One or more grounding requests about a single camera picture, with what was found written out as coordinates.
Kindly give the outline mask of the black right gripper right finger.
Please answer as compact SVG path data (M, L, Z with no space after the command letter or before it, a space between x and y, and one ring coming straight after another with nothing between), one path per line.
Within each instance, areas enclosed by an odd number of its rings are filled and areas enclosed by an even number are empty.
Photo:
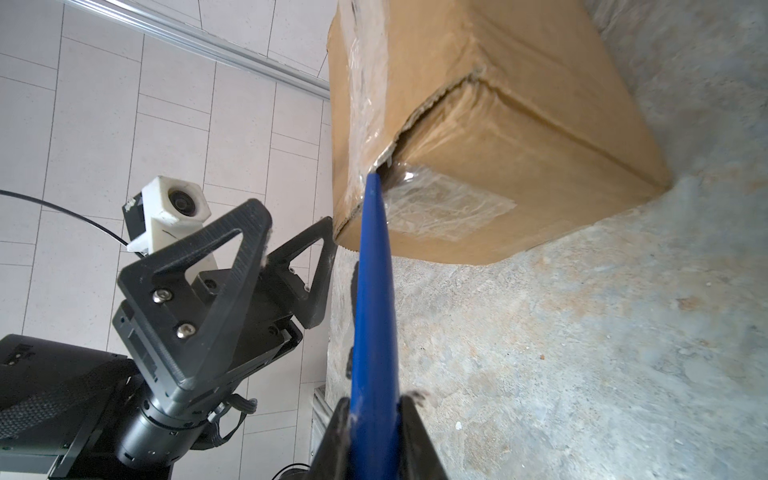
M447 480L448 476L410 396L400 399L400 466L404 480Z

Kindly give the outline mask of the blue utility knife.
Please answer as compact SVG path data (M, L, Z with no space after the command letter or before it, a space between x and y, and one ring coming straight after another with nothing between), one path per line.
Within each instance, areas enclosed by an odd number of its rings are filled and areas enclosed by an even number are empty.
M380 176L367 176L361 223L350 400L355 479L396 479L399 373L391 249Z

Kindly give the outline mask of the brown cardboard express box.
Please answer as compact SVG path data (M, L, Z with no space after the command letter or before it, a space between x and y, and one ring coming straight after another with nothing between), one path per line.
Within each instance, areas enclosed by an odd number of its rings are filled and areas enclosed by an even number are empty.
M342 1L328 38L336 242L380 177L392 253L498 262L671 176L580 1Z

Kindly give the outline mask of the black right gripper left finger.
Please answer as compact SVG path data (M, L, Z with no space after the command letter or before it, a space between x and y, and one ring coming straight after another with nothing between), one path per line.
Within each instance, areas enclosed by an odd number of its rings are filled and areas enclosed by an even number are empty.
M317 454L306 472L306 480L352 479L350 466L350 398L337 403Z

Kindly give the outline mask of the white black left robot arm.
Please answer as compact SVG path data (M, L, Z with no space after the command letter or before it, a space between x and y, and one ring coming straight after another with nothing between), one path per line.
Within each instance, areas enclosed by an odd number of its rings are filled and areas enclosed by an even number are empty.
M127 266L119 355L39 338L1 342L1 467L50 479L167 479L193 450L230 440L238 393L294 351L326 312L337 251L322 218L269 250L251 199Z

